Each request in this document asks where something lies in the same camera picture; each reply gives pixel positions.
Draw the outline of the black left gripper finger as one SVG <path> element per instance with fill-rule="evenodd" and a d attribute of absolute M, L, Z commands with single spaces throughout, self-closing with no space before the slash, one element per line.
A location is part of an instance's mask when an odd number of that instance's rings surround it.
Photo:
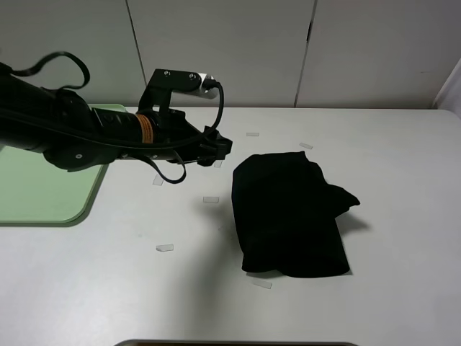
<path fill-rule="evenodd" d="M 218 130 L 213 130 L 200 141 L 197 164 L 211 167 L 216 161 L 223 161 L 231 152 L 232 145 L 232 140 L 221 136 Z"/>

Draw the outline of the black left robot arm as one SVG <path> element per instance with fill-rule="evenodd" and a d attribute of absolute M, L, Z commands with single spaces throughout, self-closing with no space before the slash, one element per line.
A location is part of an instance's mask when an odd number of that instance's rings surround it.
<path fill-rule="evenodd" d="M 203 130 L 170 107 L 174 93 L 223 97 L 222 85 L 207 74 L 156 69 L 135 113 L 91 107 L 71 89 L 36 87 L 22 75 L 1 65 L 1 144 L 42 154 L 67 172 L 116 160 L 209 167 L 231 152 L 232 141 L 217 129 L 223 101 Z"/>

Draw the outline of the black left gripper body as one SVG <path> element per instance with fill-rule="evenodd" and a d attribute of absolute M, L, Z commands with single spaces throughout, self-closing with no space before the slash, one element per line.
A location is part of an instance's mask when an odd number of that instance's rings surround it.
<path fill-rule="evenodd" d="M 186 113 L 181 110 L 169 109 L 167 112 L 154 110 L 153 132 L 155 144 L 165 147 L 171 143 L 192 139 L 194 141 L 184 146 L 156 151 L 153 154 L 153 160 L 178 163 L 179 161 L 174 154 L 175 151 L 185 164 L 195 162 L 198 164 L 212 164 L 216 160 L 216 148 L 211 144 L 211 135 L 197 140 L 199 135 L 209 129 L 211 127 L 207 125 L 203 130 L 194 127 L 187 121 Z"/>

